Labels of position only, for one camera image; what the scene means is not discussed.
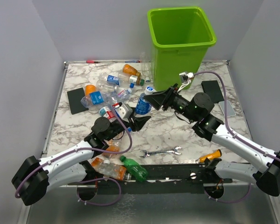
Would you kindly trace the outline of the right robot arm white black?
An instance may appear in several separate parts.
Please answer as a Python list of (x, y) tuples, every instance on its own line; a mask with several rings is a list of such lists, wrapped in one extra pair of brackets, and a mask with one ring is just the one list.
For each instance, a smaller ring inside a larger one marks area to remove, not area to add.
[(174, 85), (165, 91), (146, 95), (144, 99), (156, 110), (172, 108), (195, 123), (192, 128), (196, 135), (233, 151), (248, 162), (217, 162), (205, 170), (209, 182), (231, 178), (255, 184), (270, 196), (280, 195), (280, 150), (263, 147), (230, 129), (227, 122), (211, 114), (214, 103), (206, 93), (199, 92), (188, 101)]

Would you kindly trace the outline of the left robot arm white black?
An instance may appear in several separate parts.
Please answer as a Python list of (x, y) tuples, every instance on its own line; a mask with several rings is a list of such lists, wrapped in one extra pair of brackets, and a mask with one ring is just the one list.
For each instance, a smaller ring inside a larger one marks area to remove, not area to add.
[(83, 162), (95, 154), (105, 153), (109, 147), (107, 141), (129, 129), (133, 132), (141, 130), (150, 119), (151, 116), (131, 116), (127, 121), (120, 118), (110, 121), (99, 117), (91, 133), (75, 146), (49, 157), (26, 158), (11, 180), (15, 198), (20, 198), (28, 206), (38, 202), (51, 189), (72, 182), (91, 183), (94, 173), (84, 168)]

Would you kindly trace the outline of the blue label water bottle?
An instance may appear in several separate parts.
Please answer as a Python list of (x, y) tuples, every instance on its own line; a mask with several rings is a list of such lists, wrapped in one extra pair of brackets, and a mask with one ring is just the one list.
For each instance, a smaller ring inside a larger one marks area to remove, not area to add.
[(138, 115), (146, 115), (151, 111), (151, 105), (147, 102), (144, 97), (147, 95), (151, 95), (154, 92), (154, 88), (148, 86), (145, 88), (144, 92), (140, 95), (137, 105), (135, 107), (135, 113)]

